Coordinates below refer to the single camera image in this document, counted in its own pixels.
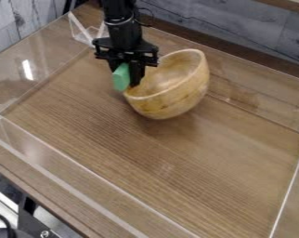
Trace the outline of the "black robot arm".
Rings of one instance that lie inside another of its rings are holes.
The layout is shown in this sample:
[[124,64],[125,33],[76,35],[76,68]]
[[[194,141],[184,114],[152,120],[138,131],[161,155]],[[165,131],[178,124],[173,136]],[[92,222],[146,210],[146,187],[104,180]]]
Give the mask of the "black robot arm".
[[145,69],[158,65],[158,46],[142,37],[146,24],[140,20],[136,0],[102,0],[101,6],[109,35],[92,42],[96,58],[108,61],[114,74],[125,72],[125,81],[134,87],[145,77]]

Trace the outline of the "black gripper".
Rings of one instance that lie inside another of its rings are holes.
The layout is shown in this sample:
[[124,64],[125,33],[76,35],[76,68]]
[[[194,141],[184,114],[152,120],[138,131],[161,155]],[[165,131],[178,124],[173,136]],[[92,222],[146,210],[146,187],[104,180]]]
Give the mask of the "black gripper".
[[145,67],[156,67],[158,47],[142,37],[142,26],[137,20],[104,21],[109,36],[93,41],[96,58],[109,62],[114,71],[121,63],[129,63],[130,87],[138,86]]

